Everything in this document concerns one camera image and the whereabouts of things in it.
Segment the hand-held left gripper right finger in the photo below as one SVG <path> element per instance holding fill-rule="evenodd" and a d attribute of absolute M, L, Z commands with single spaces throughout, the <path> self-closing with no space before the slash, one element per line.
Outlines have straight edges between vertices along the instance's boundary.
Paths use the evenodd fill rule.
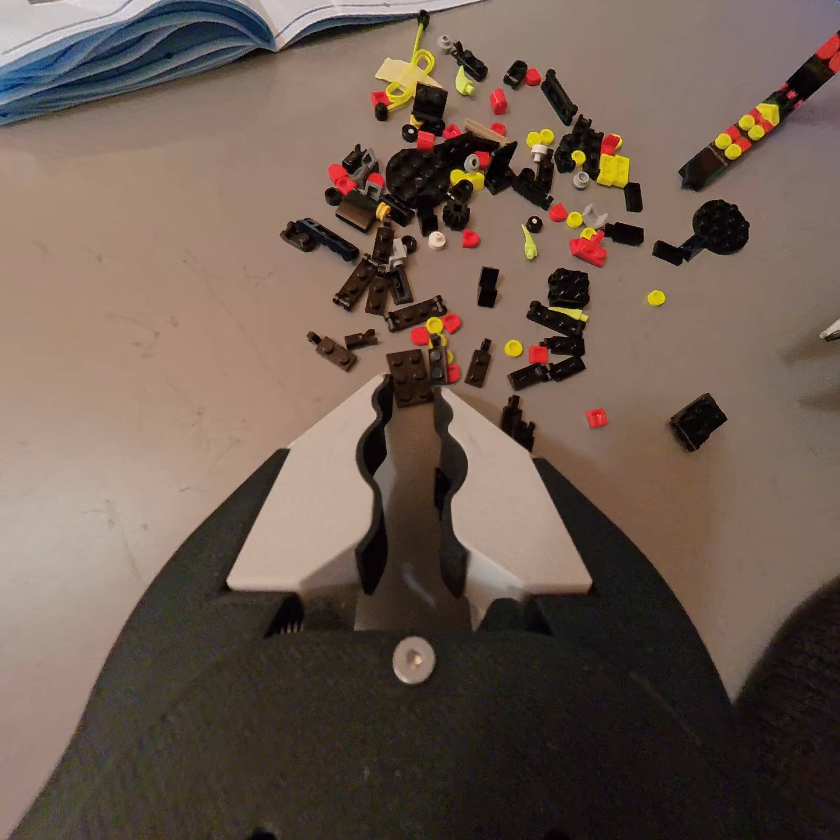
<path fill-rule="evenodd" d="M 592 577 L 530 453 L 445 388 L 434 427 L 440 570 L 472 629 L 499 600 L 587 594 Z"/>

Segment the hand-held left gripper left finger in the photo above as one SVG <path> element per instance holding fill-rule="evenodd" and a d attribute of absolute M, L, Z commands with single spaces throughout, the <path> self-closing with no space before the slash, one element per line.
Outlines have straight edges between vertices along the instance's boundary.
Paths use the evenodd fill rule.
<path fill-rule="evenodd" d="M 394 387 L 378 374 L 284 450 L 285 459 L 227 576 L 234 592 L 295 595 L 353 630 L 388 545 L 375 472 L 385 461 Z"/>

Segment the small black lego brick assembly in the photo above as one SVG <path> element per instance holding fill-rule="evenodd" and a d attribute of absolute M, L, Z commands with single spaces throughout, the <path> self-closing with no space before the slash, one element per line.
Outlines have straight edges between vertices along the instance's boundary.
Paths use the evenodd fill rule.
<path fill-rule="evenodd" d="M 668 425 L 683 449 L 697 452 L 727 420 L 727 415 L 707 392 L 680 409 L 669 419 Z"/>

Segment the black round lego plate assembly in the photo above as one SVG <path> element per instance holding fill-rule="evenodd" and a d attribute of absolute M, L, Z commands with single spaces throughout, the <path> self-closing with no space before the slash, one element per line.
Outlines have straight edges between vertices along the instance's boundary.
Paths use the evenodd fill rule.
<path fill-rule="evenodd" d="M 681 266 L 703 250 L 718 256 L 734 255 L 749 241 L 749 222 L 737 205 L 721 199 L 703 203 L 695 211 L 691 225 L 692 236 L 680 246 L 655 242 L 653 257 Z"/>

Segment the red yellow black lego snake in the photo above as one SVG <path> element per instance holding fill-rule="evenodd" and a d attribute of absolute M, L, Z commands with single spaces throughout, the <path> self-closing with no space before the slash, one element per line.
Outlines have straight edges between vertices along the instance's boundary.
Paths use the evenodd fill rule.
<path fill-rule="evenodd" d="M 776 91 L 720 132 L 679 168 L 682 188 L 699 192 L 766 141 L 783 121 L 839 71 L 839 34 L 834 33 Z"/>

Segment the pile of loose lego pieces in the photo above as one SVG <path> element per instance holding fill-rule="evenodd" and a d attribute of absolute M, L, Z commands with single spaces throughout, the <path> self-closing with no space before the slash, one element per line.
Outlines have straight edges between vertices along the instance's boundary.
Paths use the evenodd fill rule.
<path fill-rule="evenodd" d="M 396 79 L 389 80 L 386 89 L 372 95 L 378 120 L 387 120 L 397 106 L 413 106 L 409 122 L 402 126 L 407 148 L 396 152 L 382 171 L 371 150 L 357 144 L 341 164 L 330 166 L 332 187 L 325 197 L 336 204 L 337 216 L 354 227 L 365 231 L 374 220 L 378 222 L 371 252 L 361 256 L 332 302 L 351 311 L 367 291 L 366 312 L 383 316 L 390 334 L 410 331 L 412 350 L 423 351 L 430 381 L 437 389 L 459 381 L 460 369 L 448 348 L 448 336 L 462 321 L 439 295 L 414 300 L 405 261 L 416 252 L 417 240 L 409 235 L 398 238 L 394 225 L 404 227 L 416 219 L 423 241 L 439 251 L 448 242 L 440 228 L 443 224 L 451 233 L 462 234 L 462 246 L 471 249 L 480 244 L 477 232 L 469 229 L 471 197 L 481 190 L 497 195 L 512 188 L 531 205 L 548 212 L 554 222 L 580 228 L 570 241 L 572 256 L 603 267 L 607 256 L 604 238 L 638 246 L 644 243 L 643 229 L 609 223 L 592 205 L 583 213 L 568 212 L 561 203 L 554 203 L 550 194 L 554 173 L 572 172 L 578 190 L 592 182 L 622 188 L 631 213 L 640 212 L 643 201 L 640 185 L 629 181 L 629 157 L 619 154 L 622 135 L 595 132 L 592 121 L 579 114 L 553 69 L 541 77 L 527 62 L 516 61 L 504 77 L 514 90 L 523 82 L 540 85 L 563 124 L 571 127 L 556 149 L 550 128 L 529 133 L 532 167 L 523 167 L 519 173 L 512 170 L 511 159 L 518 145 L 502 142 L 507 137 L 501 124 L 480 129 L 473 122 L 474 128 L 469 128 L 467 120 L 464 132 L 456 123 L 447 124 L 448 92 L 429 84 L 434 57 L 423 49 L 429 12 L 418 13 L 416 22 L 411 61 Z M 583 332 L 588 317 L 581 313 L 590 303 L 589 277 L 583 271 L 557 269 L 549 277 L 548 293 L 545 303 L 529 304 L 527 319 L 553 335 L 528 347 L 528 364 L 508 374 L 514 392 L 546 382 L 564 382 L 586 370 Z"/>

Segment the lego instruction booklet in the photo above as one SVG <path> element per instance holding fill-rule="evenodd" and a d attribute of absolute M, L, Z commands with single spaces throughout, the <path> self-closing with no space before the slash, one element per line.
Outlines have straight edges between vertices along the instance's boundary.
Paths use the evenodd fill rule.
<path fill-rule="evenodd" d="M 323 28 L 470 1 L 2 1 L 1 124 L 191 77 Z"/>

